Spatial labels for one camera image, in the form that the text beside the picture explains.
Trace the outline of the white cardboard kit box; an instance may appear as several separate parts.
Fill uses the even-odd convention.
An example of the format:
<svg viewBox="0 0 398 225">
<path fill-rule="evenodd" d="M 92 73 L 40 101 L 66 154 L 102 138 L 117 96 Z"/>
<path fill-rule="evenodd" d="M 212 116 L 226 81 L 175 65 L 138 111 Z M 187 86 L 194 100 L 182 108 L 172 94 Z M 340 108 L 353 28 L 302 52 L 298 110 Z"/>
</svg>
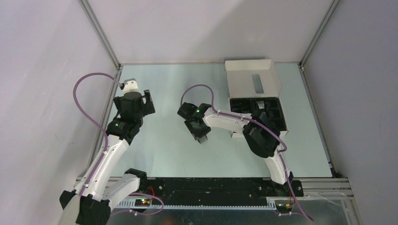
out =
<svg viewBox="0 0 398 225">
<path fill-rule="evenodd" d="M 279 98 L 282 83 L 272 60 L 227 60 L 225 71 L 229 89 L 228 104 L 230 98 Z"/>
</svg>

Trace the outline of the black comb attachment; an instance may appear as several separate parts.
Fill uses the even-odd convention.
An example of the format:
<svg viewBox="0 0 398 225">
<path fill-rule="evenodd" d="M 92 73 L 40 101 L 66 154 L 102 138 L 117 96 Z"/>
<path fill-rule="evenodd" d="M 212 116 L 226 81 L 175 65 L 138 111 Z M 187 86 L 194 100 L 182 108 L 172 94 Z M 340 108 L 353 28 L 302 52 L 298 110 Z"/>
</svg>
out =
<svg viewBox="0 0 398 225">
<path fill-rule="evenodd" d="M 198 139 L 198 142 L 199 142 L 200 144 L 204 144 L 207 140 L 208 140 L 208 137 L 205 135 L 205 136 L 200 137 L 200 138 Z"/>
</svg>

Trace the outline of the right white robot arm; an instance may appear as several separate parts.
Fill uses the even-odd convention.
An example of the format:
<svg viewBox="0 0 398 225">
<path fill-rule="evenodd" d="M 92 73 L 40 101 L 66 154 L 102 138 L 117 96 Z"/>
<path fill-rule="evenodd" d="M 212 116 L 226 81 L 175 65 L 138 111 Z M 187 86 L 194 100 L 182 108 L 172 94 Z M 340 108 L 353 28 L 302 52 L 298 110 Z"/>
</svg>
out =
<svg viewBox="0 0 398 225">
<path fill-rule="evenodd" d="M 184 102 L 177 114 L 184 119 L 184 124 L 199 143 L 208 140 L 207 135 L 213 128 L 242 134 L 251 152 L 264 159 L 274 182 L 274 192 L 285 196 L 291 191 L 293 175 L 283 157 L 287 145 L 282 141 L 280 131 L 271 128 L 271 121 L 264 112 L 233 113 L 216 110 L 210 104 L 196 106 Z"/>
</svg>

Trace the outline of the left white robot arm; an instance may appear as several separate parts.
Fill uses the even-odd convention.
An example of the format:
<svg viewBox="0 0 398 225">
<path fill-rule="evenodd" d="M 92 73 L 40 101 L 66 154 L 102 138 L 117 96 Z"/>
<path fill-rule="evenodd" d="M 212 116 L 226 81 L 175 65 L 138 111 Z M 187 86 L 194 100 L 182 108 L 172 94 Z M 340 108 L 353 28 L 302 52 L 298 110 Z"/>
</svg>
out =
<svg viewBox="0 0 398 225">
<path fill-rule="evenodd" d="M 105 225 L 112 210 L 130 193 L 143 195 L 148 191 L 146 173 L 135 169 L 129 169 L 110 187 L 107 182 L 140 131 L 143 118 L 155 113 L 151 93 L 149 90 L 124 91 L 123 96 L 114 98 L 114 103 L 117 113 L 104 131 L 103 148 L 80 183 L 60 196 L 61 225 Z"/>
</svg>

